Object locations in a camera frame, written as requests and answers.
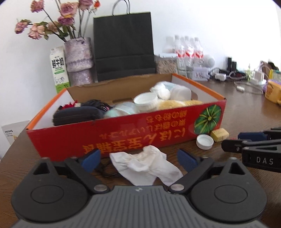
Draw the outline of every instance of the gray gripper base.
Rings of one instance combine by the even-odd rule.
[[[77,215],[56,223],[19,220],[13,228],[266,228],[259,221],[229,225],[199,215],[183,195],[162,186],[115,186],[94,195]]]

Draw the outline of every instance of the small yellow box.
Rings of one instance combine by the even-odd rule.
[[[265,97],[271,102],[279,104],[281,102],[281,85],[273,81],[269,81]]]
[[[211,137],[215,142],[221,142],[229,137],[229,133],[224,128],[220,128],[212,131]]]

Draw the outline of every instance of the purple vase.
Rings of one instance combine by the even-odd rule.
[[[64,44],[65,61],[72,86],[93,83],[90,68],[93,67],[91,39],[80,37]]]

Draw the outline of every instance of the white tissue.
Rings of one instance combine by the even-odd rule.
[[[118,172],[135,186],[153,185],[156,177],[170,186],[183,177],[181,171],[166,160],[167,155],[151,145],[139,154],[111,153],[110,159]]]
[[[150,89],[152,93],[156,93],[160,99],[169,100],[171,97],[170,91],[165,87],[163,83],[158,83]]]

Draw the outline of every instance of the green and white carton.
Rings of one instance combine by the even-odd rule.
[[[50,59],[56,91],[59,93],[63,88],[70,87],[64,58],[64,47],[52,48]]]

